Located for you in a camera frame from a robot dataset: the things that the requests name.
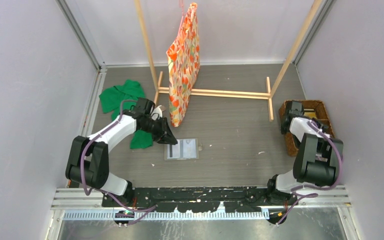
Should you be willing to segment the grey card holder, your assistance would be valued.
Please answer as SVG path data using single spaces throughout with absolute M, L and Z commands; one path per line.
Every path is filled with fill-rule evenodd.
M 183 161 L 199 159 L 199 152 L 202 145 L 197 138 L 182 138 L 177 140 L 177 144 L 166 144 L 164 149 L 165 161 Z

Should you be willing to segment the white credit card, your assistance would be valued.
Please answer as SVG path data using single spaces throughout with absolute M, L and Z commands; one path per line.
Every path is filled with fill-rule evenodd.
M 197 139 L 186 138 L 181 140 L 184 159 L 196 159 L 198 157 Z

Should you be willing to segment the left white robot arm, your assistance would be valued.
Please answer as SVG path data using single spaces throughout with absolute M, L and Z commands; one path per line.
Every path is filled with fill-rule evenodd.
M 158 144 L 178 143 L 160 106 L 143 97 L 131 103 L 130 108 L 121 109 L 105 128 L 87 137 L 75 137 L 65 169 L 65 177 L 81 184 L 87 194 L 88 188 L 111 193 L 121 207 L 128 207 L 133 202 L 133 187 L 130 181 L 110 172 L 110 151 L 137 131 L 149 133 L 152 141 Z

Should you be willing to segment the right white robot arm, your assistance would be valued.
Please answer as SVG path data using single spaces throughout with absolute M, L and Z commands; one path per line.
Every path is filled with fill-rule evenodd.
M 288 155 L 295 159 L 290 171 L 268 180 L 267 202 L 288 202 L 304 188 L 335 188 L 342 177 L 344 143 L 335 137 L 325 104 L 320 100 L 286 100 L 279 117 Z

